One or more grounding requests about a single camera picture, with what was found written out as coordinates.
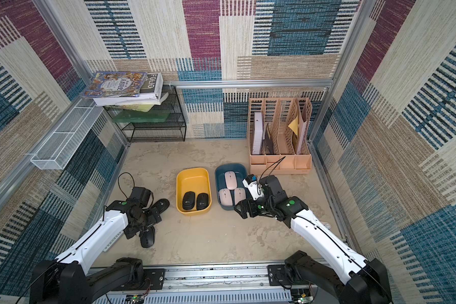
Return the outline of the pink mouse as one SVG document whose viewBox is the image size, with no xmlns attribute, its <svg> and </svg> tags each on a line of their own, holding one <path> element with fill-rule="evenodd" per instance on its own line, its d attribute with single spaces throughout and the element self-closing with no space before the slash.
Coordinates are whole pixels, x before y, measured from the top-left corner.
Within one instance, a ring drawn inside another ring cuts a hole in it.
<svg viewBox="0 0 456 304">
<path fill-rule="evenodd" d="M 228 190 L 235 190 L 238 187 L 238 181 L 235 172 L 227 171 L 225 172 L 224 176 L 226 188 L 228 188 Z"/>
<path fill-rule="evenodd" d="M 228 188 L 219 191 L 219 202 L 222 206 L 233 206 L 231 191 Z"/>
<path fill-rule="evenodd" d="M 246 191 L 245 188 L 237 187 L 234 190 L 234 203 L 237 205 L 239 202 L 246 199 Z"/>
</svg>

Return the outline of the black mouse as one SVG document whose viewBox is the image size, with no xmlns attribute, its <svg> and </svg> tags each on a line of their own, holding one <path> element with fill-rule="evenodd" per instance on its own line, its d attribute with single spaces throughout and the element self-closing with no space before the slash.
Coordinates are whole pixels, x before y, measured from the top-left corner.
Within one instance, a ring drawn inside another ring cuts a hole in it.
<svg viewBox="0 0 456 304">
<path fill-rule="evenodd" d="M 151 209 L 157 211 L 159 214 L 165 212 L 170 206 L 170 201 L 167 199 L 159 199 L 152 206 Z"/>
<path fill-rule="evenodd" d="M 200 193 L 196 198 L 196 210 L 205 210 L 210 204 L 210 196 L 207 193 Z"/>
<path fill-rule="evenodd" d="M 155 244 L 155 228 L 145 229 L 140 235 L 140 242 L 143 248 L 151 248 Z"/>
<path fill-rule="evenodd" d="M 192 210 L 196 204 L 196 194 L 193 191 L 188 191 L 182 198 L 182 208 L 184 210 Z"/>
</svg>

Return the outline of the teal plastic storage box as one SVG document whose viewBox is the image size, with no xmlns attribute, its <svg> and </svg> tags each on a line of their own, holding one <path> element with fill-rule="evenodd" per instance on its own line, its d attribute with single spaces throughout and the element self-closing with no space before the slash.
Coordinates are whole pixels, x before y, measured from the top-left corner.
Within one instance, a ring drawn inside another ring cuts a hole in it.
<svg viewBox="0 0 456 304">
<path fill-rule="evenodd" d="M 218 202 L 219 202 L 219 191 L 221 189 L 226 188 L 224 174 L 227 171 L 234 171 L 235 174 L 236 174 L 237 181 L 238 181 L 238 187 L 245 188 L 243 186 L 243 179 L 248 176 L 248 172 L 247 172 L 246 168 L 242 164 L 240 164 L 240 163 L 228 163 L 228 164 L 225 164 L 225 165 L 222 165 L 222 166 L 218 167 L 215 170 L 215 182 L 216 182 Z M 233 199 L 233 206 L 222 206 L 220 204 L 220 202 L 219 202 L 220 206 L 224 210 L 228 210 L 228 211 L 233 210 L 234 206 L 236 205 L 234 203 L 234 190 L 230 190 L 230 191 L 231 191 L 231 195 L 232 195 L 232 199 Z M 249 191 L 247 190 L 247 188 L 245 188 L 245 191 L 246 191 L 246 198 L 247 199 L 251 198 L 251 195 L 250 195 Z"/>
</svg>

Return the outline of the yellow plastic storage box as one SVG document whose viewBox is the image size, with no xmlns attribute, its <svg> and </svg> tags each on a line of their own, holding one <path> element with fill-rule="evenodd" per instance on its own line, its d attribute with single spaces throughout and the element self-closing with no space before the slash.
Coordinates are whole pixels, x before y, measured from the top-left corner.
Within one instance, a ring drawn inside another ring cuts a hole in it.
<svg viewBox="0 0 456 304">
<path fill-rule="evenodd" d="M 194 192 L 194 207 L 187 210 L 183 207 L 184 195 L 188 192 Z M 199 210 L 196 206 L 196 199 L 199 194 L 205 193 L 206 207 Z M 176 178 L 176 208 L 185 216 L 203 215 L 206 214 L 212 206 L 212 194 L 210 188 L 210 177 L 207 169 L 202 167 L 189 168 L 178 173 Z"/>
</svg>

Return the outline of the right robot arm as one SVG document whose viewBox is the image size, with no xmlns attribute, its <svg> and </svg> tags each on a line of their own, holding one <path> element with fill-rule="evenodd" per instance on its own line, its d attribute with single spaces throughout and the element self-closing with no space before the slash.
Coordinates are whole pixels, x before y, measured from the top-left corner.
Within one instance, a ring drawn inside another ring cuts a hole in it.
<svg viewBox="0 0 456 304">
<path fill-rule="evenodd" d="M 254 175 L 243 180 L 250 198 L 234 210 L 243 218 L 269 217 L 283 222 L 307 241 L 325 264 L 302 251 L 284 261 L 290 280 L 308 281 L 331 294 L 339 303 L 392 303 L 390 280 L 385 265 L 369 260 L 336 237 L 297 196 L 288 196 L 275 176 L 258 181 Z"/>
</svg>

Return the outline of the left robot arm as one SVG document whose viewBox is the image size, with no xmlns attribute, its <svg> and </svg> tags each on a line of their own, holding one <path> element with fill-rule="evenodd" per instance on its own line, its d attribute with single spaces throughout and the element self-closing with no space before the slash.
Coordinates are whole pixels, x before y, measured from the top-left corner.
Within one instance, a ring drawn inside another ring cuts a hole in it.
<svg viewBox="0 0 456 304">
<path fill-rule="evenodd" d="M 110 267 L 89 274 L 96 259 L 121 234 L 127 239 L 138 236 L 143 248 L 154 245 L 154 226 L 170 202 L 160 199 L 150 205 L 152 199 L 150 190 L 134 187 L 128 198 L 109 204 L 102 218 L 65 252 L 37 264 L 30 303 L 93 303 L 118 288 L 149 292 L 161 286 L 160 275 L 145 272 L 138 258 L 119 258 Z"/>
</svg>

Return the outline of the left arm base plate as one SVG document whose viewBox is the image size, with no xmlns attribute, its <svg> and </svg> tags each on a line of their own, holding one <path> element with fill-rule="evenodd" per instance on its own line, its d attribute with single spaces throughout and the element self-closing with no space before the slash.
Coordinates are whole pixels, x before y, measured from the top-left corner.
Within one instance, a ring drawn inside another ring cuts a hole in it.
<svg viewBox="0 0 456 304">
<path fill-rule="evenodd" d="M 143 278 L 141 284 L 138 287 L 138 290 L 142 291 L 158 291 L 163 289 L 164 278 L 165 278 L 166 269 L 163 268 L 154 268 L 154 269 L 144 269 Z"/>
</svg>

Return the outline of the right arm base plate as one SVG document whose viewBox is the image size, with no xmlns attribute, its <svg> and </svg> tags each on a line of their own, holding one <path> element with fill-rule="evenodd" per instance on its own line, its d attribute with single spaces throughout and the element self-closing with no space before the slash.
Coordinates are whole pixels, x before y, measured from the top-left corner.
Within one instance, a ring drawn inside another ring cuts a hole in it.
<svg viewBox="0 0 456 304">
<path fill-rule="evenodd" d="M 280 286 L 287 290 L 316 286 L 315 282 L 309 280 L 307 274 L 290 265 L 287 266 L 281 263 L 269 264 L 267 266 L 267 275 L 270 286 Z"/>
</svg>

